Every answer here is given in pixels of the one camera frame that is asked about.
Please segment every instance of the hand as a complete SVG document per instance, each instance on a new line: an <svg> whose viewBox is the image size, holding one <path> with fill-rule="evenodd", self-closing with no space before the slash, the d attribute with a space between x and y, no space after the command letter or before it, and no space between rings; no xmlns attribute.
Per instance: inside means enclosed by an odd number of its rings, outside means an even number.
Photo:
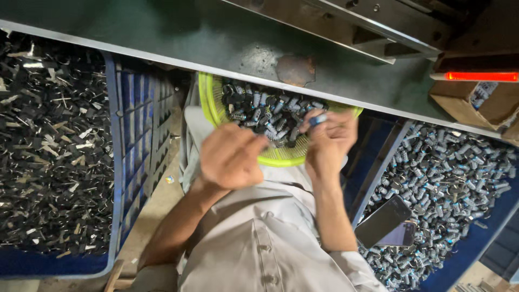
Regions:
<svg viewBox="0 0 519 292"><path fill-rule="evenodd" d="M229 123L220 126L202 143L201 179L222 191L249 187L263 181L257 162L268 138Z"/></svg>
<svg viewBox="0 0 519 292"><path fill-rule="evenodd" d="M322 113L323 110L310 111L299 129L301 133L310 130L305 167L312 183L338 179L343 158L357 140L358 119L353 110L342 113L328 111L325 122L310 128L310 118Z"/></svg>

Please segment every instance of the cardboard box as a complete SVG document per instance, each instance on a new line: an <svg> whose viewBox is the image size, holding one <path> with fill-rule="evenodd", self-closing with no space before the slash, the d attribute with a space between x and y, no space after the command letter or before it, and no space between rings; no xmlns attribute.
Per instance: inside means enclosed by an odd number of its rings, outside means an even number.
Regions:
<svg viewBox="0 0 519 292"><path fill-rule="evenodd" d="M514 145L518 145L519 144L519 119L515 119L515 121L512 123L512 125L510 125L510 127L508 129L506 129L506 131L504 131L504 133L501 135L501 137L506 140L506 141L515 141L515 142L511 142L513 143Z"/></svg>
<svg viewBox="0 0 519 292"><path fill-rule="evenodd" d="M436 81L429 95L463 124L497 130L519 111L519 84L500 83L478 110L470 97L479 82Z"/></svg>

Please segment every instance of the shirt sleeve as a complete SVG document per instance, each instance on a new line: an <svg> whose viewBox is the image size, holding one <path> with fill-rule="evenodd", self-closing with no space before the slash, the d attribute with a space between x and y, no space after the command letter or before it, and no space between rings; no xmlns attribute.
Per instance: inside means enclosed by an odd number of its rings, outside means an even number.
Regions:
<svg viewBox="0 0 519 292"><path fill-rule="evenodd" d="M143 268L125 292L176 292L179 274L173 264Z"/></svg>
<svg viewBox="0 0 519 292"><path fill-rule="evenodd" d="M333 251L330 256L344 272L358 292L387 292L375 277L370 265L356 251Z"/></svg>

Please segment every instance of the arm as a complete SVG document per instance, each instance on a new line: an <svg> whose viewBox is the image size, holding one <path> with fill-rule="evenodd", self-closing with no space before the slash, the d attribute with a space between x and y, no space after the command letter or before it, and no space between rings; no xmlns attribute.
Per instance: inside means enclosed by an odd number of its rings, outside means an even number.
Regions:
<svg viewBox="0 0 519 292"><path fill-rule="evenodd" d="M321 113L308 113L301 132L310 130L305 166L314 189L322 247L327 251L357 251L357 239L344 208L339 172L343 157L357 140L358 120L350 111L328 112L324 123L310 128L309 119Z"/></svg>
<svg viewBox="0 0 519 292"><path fill-rule="evenodd" d="M146 266L177 263L202 217L228 192L197 178L189 192L160 223L141 254L138 270Z"/></svg>
<svg viewBox="0 0 519 292"><path fill-rule="evenodd" d="M138 270L177 263L187 240L216 201L231 190L262 182L257 157L266 145L265 136L255 136L235 124L225 124L209 135L200 152L201 176L160 223L141 254Z"/></svg>

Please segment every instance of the blue plastic crate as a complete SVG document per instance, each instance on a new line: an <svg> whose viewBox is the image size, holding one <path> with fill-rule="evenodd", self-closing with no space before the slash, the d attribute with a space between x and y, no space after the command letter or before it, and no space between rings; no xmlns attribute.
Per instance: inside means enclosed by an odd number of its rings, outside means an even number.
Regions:
<svg viewBox="0 0 519 292"><path fill-rule="evenodd" d="M349 170L352 175L345 181L344 202L348 206L348 214L353 228L359 223L370 195L408 129L409 122L394 123L391 120L382 122L369 137L365 137L366 141L362 147L362 152L359 152L359 157L356 157L358 163L353 169ZM443 269L436 270L426 281L420 282L419 291L450 291L465 271L481 258L519 208L519 196L517 196L519 178L509 179L508 181L512 191L503 194L501 198L496 200L490 218L478 219L481 223L486 224L488 229L471 225L468 238L458 241L455 245L457 252L454 251L456 253L444 261Z"/></svg>
<svg viewBox="0 0 519 292"><path fill-rule="evenodd" d="M519 211L490 244L480 262L510 284L519 284Z"/></svg>
<svg viewBox="0 0 519 292"><path fill-rule="evenodd" d="M155 165L152 167L152 161L165 164L166 159L159 159L165 155L169 144L166 142L172 121L173 85L165 71L139 60L126 64L130 59L121 61L119 56L101 53L106 62L114 148L114 211L109 251L100 256L56 259L59 253L41 255L2 248L0 278L94 278L105 275L112 269L137 216L163 173ZM154 142L161 142L160 147Z"/></svg>

